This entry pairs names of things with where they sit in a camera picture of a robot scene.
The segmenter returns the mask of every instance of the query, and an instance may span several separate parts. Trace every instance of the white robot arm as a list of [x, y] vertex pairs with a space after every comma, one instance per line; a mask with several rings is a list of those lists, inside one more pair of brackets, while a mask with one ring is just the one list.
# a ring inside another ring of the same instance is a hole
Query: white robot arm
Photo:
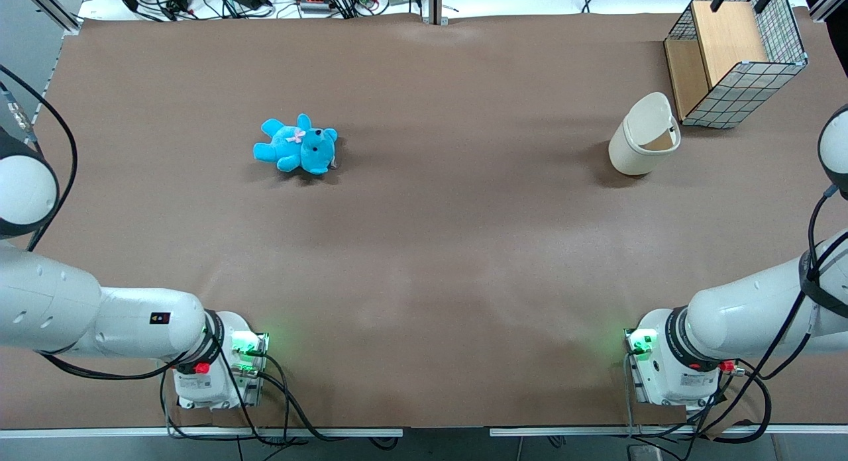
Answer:
[[[54, 216], [57, 199], [48, 163], [0, 132], [0, 238], [37, 231]], [[52, 360], [155, 358], [175, 368], [182, 407], [227, 409], [258, 404], [267, 340], [235, 313], [204, 310], [192, 294], [101, 287], [86, 271], [0, 240], [3, 346]]]
[[[819, 157], [833, 185], [848, 199], [848, 105], [821, 132]], [[802, 343], [817, 353], [848, 349], [848, 244], [840, 246], [842, 240], [834, 236], [816, 247], [814, 260], [833, 246], [821, 263], [818, 285], [806, 279], [805, 254], [702, 290], [688, 306], [646, 314], [627, 335], [636, 354], [633, 377], [639, 400], [684, 405], [690, 411], [705, 406], [717, 389], [721, 362], [760, 358], [767, 352], [802, 284], [806, 296], [773, 354], [789, 355]]]

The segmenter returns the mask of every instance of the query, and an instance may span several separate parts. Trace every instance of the warning label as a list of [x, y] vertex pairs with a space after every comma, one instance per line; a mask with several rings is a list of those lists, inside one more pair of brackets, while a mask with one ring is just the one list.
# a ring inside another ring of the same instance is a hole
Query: warning label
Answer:
[[713, 382], [715, 378], [712, 375], [708, 376], [707, 374], [681, 374], [680, 376], [680, 385], [681, 386], [704, 386], [709, 385]]
[[207, 389], [212, 388], [211, 376], [179, 377], [180, 388]]

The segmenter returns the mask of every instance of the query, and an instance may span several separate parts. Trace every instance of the stuffed toy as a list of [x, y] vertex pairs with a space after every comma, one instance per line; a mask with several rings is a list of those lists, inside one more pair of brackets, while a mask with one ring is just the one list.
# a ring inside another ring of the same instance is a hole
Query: stuffed toy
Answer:
[[314, 175], [335, 168], [339, 134], [332, 128], [312, 128], [306, 114], [297, 117], [296, 127], [274, 118], [267, 120], [262, 124], [262, 132], [270, 136], [270, 143], [254, 145], [254, 158], [260, 162], [275, 163], [282, 172], [300, 167]]

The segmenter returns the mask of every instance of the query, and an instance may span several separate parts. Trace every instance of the brown tabletop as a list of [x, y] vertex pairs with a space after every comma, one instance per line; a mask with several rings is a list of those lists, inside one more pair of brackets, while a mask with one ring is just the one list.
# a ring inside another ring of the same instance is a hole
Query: brown tabletop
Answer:
[[[315, 425], [620, 425], [624, 329], [805, 249], [829, 183], [818, 133], [848, 85], [824, 25], [799, 17], [809, 68], [737, 129], [684, 129], [645, 178], [606, 145], [638, 99], [670, 96], [676, 15], [88, 21], [48, 91], [79, 176], [38, 250], [242, 314]], [[252, 159], [266, 118], [301, 111], [341, 137], [323, 179]], [[36, 131], [63, 178], [63, 133], [46, 112]], [[846, 208], [826, 205], [821, 236]], [[848, 423], [843, 360], [773, 380], [773, 421]], [[162, 425], [158, 380], [0, 361], [3, 428]]]

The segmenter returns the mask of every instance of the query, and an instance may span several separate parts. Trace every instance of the white cup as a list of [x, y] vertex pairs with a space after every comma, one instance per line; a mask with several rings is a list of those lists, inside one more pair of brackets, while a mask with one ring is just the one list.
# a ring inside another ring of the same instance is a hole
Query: white cup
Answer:
[[631, 176], [648, 174], [680, 146], [680, 127], [666, 95], [636, 102], [609, 141], [612, 166]]

